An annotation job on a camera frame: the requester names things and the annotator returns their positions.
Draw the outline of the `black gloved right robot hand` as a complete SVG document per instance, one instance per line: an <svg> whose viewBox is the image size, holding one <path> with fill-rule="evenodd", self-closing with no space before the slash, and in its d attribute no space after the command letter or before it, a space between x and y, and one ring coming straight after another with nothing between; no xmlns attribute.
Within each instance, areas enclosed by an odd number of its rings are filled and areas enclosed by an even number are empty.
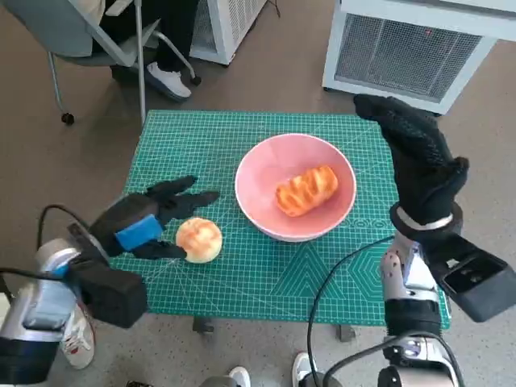
<svg viewBox="0 0 516 387"><path fill-rule="evenodd" d="M353 102L357 115L378 123L389 145L405 213L421 226L449 216L469 161L452 155L434 116L393 97L357 94Z"/></svg>

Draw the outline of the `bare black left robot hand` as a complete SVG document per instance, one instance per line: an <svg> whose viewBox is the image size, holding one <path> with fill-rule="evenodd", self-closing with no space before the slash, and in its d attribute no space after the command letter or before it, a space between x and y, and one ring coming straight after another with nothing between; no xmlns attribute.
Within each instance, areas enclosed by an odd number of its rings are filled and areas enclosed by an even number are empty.
<svg viewBox="0 0 516 387"><path fill-rule="evenodd" d="M188 175L160 181L143 193L129 193L101 213L89 233L110 257L130 252L146 260L185 258L184 248L160 237L171 220L188 219L197 208L218 200L218 191L187 193L196 181Z"/></svg>

